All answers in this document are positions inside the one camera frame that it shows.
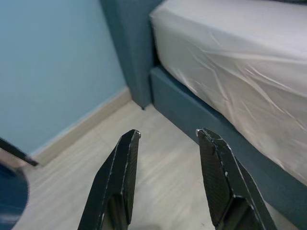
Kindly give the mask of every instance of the upholstered headboard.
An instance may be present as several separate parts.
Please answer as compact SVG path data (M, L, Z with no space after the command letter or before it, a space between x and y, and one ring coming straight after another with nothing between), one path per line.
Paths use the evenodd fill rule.
M101 0L133 100L151 103L149 71L156 64L149 13L162 0Z

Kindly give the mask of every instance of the white bed sheet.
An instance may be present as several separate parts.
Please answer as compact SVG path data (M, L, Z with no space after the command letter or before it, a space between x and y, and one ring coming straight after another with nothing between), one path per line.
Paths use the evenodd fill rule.
M307 6L167 0L151 20L163 66L307 185Z

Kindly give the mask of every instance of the blue upholstered bed frame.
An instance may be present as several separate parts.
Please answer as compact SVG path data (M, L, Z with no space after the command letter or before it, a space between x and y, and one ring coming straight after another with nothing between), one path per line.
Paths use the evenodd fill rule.
M258 152L220 113L159 64L149 13L161 0L101 3L133 100L142 108L152 103L194 141L196 128L218 133L251 173L264 199L299 229L307 229L307 186Z

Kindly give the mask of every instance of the skirting board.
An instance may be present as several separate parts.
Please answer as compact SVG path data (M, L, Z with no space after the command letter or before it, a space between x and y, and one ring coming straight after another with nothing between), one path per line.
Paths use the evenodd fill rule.
M33 159L41 166L48 164L52 159L57 157L66 148L81 138L84 134L106 119L120 107L131 100L131 94L128 87L125 87L115 98L97 108L89 116L81 120L74 127L68 129L55 137L47 146L34 154Z

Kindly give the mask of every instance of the light wooden floor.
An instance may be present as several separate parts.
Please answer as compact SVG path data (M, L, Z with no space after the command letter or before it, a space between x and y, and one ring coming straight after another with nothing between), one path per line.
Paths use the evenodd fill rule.
M213 230L197 144L152 106L142 111L134 102L47 166L25 169L30 198L14 230L76 230L96 172L119 137L132 128L142 138L129 229ZM274 215L283 221L281 229L295 229Z

